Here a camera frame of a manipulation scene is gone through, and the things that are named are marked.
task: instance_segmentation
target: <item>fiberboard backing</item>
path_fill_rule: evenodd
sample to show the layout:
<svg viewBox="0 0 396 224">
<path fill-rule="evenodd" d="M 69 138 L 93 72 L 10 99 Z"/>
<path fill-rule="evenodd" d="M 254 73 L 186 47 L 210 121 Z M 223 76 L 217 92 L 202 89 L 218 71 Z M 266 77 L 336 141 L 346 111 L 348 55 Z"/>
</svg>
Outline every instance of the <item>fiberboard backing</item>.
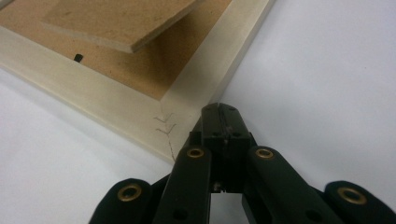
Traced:
<svg viewBox="0 0 396 224">
<path fill-rule="evenodd" d="M 0 10 L 0 25 L 149 97 L 160 100 L 231 0 L 206 0 L 137 53 L 99 46 L 44 28 L 57 0 L 16 0 Z"/>
<path fill-rule="evenodd" d="M 203 0 L 61 0 L 43 19 L 99 45 L 136 52 Z"/>
</svg>

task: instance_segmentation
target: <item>white table surface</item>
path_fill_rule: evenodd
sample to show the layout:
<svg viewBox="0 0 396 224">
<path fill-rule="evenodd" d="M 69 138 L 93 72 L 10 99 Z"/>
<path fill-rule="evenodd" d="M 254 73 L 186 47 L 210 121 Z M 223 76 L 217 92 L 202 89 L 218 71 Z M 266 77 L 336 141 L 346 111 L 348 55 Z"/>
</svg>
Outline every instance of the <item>white table surface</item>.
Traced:
<svg viewBox="0 0 396 224">
<path fill-rule="evenodd" d="M 221 101 L 312 186 L 396 210 L 396 2 L 277 0 Z M 172 165 L 0 69 L 0 223 L 87 223 L 117 182 Z M 211 223 L 248 223 L 214 195 Z"/>
</svg>

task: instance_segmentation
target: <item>wooden frame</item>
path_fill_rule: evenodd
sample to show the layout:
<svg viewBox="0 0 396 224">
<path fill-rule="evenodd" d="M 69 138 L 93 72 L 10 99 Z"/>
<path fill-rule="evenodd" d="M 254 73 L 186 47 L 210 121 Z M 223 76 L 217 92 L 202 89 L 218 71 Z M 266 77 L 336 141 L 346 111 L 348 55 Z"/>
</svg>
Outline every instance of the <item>wooden frame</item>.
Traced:
<svg viewBox="0 0 396 224">
<path fill-rule="evenodd" d="M 275 0 L 233 0 L 160 100 L 0 27 L 0 65 L 171 161 L 216 101 Z"/>
</svg>

